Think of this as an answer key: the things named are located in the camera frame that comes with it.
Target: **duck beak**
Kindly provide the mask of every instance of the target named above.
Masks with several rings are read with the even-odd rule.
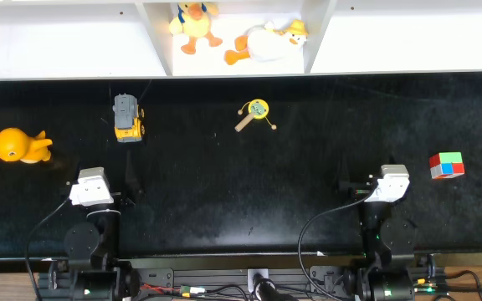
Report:
[[[200,20],[202,18],[202,14],[203,14],[203,11],[202,11],[202,7],[201,5],[199,4],[193,4],[189,7],[189,16],[191,16],[191,18],[195,19],[195,20]]]

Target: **wooden handle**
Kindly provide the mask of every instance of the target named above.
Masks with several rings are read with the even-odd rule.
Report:
[[[235,126],[235,130],[237,132],[240,132],[250,121],[252,121],[252,119],[254,119],[255,116],[256,116],[256,114],[254,112],[248,114],[245,118],[243,118],[243,120],[241,120],[241,122],[239,122]]]

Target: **toy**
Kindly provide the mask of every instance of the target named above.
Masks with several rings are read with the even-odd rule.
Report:
[[[271,126],[271,129],[276,130],[276,125],[272,125],[267,119],[267,114],[269,113],[269,105],[262,99],[254,99],[243,105],[243,108],[238,111],[239,115],[243,114],[243,109],[246,105],[249,105],[249,114],[241,120],[236,126],[235,130],[240,132],[252,119],[260,120],[265,118],[267,123]]]
[[[433,179],[454,178],[464,174],[464,163],[459,152],[436,154],[428,160],[428,163]]]
[[[284,32],[275,30],[273,23],[269,22],[264,28],[252,28],[247,35],[236,38],[238,52],[227,51],[224,60],[233,65],[240,59],[248,58],[258,62],[283,59],[299,52],[307,36],[305,24],[300,20],[293,21]]]
[[[178,15],[171,21],[168,29],[172,34],[184,32],[189,36],[189,43],[182,46],[186,54],[195,54],[199,38],[207,38],[209,46],[217,47],[223,40],[211,33],[211,19],[207,13],[218,15],[218,8],[211,3],[179,3]]]
[[[123,94],[115,97],[115,135],[118,142],[137,142],[144,137],[142,124],[144,109],[139,108],[137,98]]]
[[[0,159],[6,162],[21,162],[33,164],[48,161],[51,152],[48,146],[53,141],[46,139],[46,132],[41,131],[36,137],[29,137],[17,128],[8,128],[0,132]]]

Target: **blue square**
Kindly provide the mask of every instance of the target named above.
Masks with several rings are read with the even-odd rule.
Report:
[[[453,164],[451,163],[442,163],[442,174],[443,175],[453,175]]]

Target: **wooden floor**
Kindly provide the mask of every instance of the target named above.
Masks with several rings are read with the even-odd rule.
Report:
[[[459,271],[469,269],[476,272],[482,283],[482,267],[451,267],[446,268],[446,273],[457,273]],[[462,278],[450,280],[452,285],[462,285],[475,287],[475,281],[471,276],[463,276]],[[457,301],[479,301],[477,293],[452,293]],[[429,301],[432,297],[417,297],[418,301]],[[29,276],[26,273],[0,273],[0,301],[33,301],[34,293],[31,287]]]

